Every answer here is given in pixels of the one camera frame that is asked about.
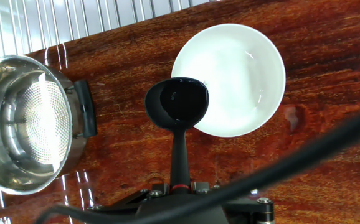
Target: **black cable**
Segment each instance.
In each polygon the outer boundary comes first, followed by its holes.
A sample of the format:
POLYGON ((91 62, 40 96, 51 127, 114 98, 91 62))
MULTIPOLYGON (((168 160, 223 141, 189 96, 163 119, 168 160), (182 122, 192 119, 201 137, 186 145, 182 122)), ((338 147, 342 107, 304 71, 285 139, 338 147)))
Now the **black cable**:
POLYGON ((115 220, 129 220, 130 218, 134 218, 134 216, 128 215, 106 215, 106 214, 99 214, 95 212, 88 212, 83 211, 82 209, 69 207, 65 205, 56 205, 47 209, 37 220, 35 223, 42 224, 51 218, 52 215, 59 214, 59 215, 67 215, 74 219, 81 220, 83 222, 87 222, 88 224, 92 223, 111 223, 112 219, 115 220))
POLYGON ((150 224, 169 221, 174 218, 185 217, 200 212, 226 201, 241 197, 253 189, 268 187, 283 179, 289 178, 313 165, 320 160, 329 157, 352 144, 360 141, 360 116, 350 119, 328 134, 302 147, 298 152, 278 161, 276 164, 264 168, 248 177, 230 183, 225 187, 207 195, 196 197, 191 202, 159 211, 143 217, 128 220, 119 220, 118 217, 110 217, 109 222, 90 223, 112 223, 112 224, 150 224))

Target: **white bowl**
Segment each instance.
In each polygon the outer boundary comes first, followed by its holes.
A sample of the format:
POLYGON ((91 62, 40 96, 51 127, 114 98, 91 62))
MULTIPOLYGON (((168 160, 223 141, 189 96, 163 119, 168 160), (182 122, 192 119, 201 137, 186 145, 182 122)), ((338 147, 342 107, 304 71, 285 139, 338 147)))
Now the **white bowl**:
POLYGON ((240 24, 207 28, 191 38, 172 77, 195 78, 209 91, 205 117, 195 125, 220 137, 250 133, 276 112, 285 91, 285 67, 274 44, 240 24))

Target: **wooden countertop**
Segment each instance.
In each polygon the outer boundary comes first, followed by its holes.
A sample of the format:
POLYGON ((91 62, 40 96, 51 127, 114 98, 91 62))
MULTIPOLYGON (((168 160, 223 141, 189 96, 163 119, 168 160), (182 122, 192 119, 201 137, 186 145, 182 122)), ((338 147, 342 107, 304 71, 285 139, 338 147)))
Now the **wooden countertop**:
MULTIPOLYGON (((215 138, 190 130, 194 180, 225 184, 250 174, 360 111, 360 0, 210 2, 67 42, 59 51, 40 50, 30 56, 72 81, 90 82, 99 134, 65 180, 34 195, 2 194, 0 220, 31 223, 53 203, 109 205, 168 182, 171 133, 148 119, 144 95, 170 77, 176 55, 193 35, 222 23, 267 35, 283 57, 287 87, 275 115, 250 134, 215 138)), ((275 202, 276 223, 360 223, 360 145, 258 196, 275 202)))

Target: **red ring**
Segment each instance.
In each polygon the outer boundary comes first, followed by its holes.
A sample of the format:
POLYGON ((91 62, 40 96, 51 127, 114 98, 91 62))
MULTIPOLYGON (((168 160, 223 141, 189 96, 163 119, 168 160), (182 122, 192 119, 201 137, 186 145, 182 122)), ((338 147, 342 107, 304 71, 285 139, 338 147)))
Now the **red ring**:
POLYGON ((191 191, 190 187, 188 187, 185 184, 177 184, 177 185, 173 186, 171 190, 174 190, 174 189, 177 189, 177 188, 180 188, 180 187, 187 188, 189 191, 191 191))

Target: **black spoon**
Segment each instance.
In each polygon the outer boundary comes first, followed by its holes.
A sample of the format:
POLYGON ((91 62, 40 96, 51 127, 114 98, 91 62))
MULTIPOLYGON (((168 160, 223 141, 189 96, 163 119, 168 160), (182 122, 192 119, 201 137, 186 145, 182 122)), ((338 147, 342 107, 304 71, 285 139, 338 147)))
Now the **black spoon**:
POLYGON ((208 103, 206 86, 193 78, 176 77, 159 82, 145 96, 150 120, 173 133, 170 175, 173 194, 190 191, 186 131, 204 117, 208 103))

